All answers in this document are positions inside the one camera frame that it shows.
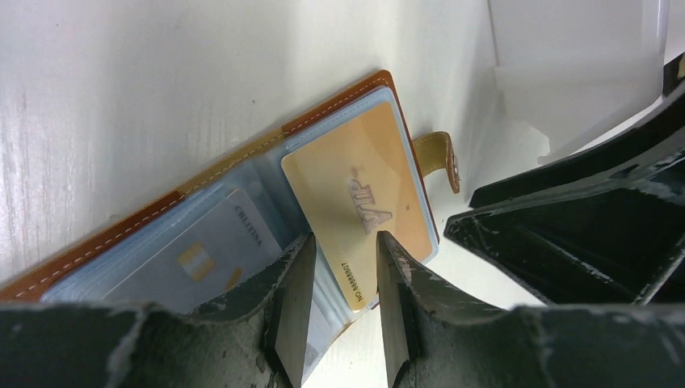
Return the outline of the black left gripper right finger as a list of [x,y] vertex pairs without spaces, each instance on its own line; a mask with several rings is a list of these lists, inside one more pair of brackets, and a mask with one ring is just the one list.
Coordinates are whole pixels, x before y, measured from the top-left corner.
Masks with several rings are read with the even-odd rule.
[[684,307],[519,306],[504,310],[376,236],[391,387],[681,387]]

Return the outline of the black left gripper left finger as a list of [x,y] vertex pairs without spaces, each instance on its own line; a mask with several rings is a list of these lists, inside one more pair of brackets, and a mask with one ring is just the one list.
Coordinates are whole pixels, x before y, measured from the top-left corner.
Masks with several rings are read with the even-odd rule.
[[156,303],[4,303],[4,387],[298,387],[316,262],[297,238],[242,284],[177,314]]

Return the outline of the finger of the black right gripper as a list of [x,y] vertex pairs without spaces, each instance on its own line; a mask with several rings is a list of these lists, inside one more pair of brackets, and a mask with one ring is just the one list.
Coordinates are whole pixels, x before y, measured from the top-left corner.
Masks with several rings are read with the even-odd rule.
[[585,179],[627,162],[684,126],[684,55],[663,68],[665,101],[622,133],[588,150],[475,190],[469,206],[480,208]]
[[457,214],[444,234],[548,304],[682,301],[684,152]]

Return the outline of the silver VIP credit card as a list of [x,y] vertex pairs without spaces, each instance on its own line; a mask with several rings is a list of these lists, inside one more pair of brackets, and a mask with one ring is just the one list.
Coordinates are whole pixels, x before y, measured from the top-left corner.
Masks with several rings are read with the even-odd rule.
[[187,313],[269,265],[282,251],[243,189],[224,196],[105,295]]

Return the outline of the brown leather card holder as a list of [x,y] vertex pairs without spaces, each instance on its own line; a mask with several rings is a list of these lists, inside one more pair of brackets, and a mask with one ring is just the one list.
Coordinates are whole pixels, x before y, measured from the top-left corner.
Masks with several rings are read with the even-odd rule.
[[433,132],[409,139],[397,93],[381,70],[222,159],[145,209],[51,259],[1,291],[1,323],[16,331],[54,324],[65,338],[96,324],[137,327],[157,316],[236,325],[280,310],[282,273],[309,232],[281,168],[284,156],[310,147],[364,113],[388,105],[431,248],[439,241],[424,178],[443,169],[458,191],[452,139]]

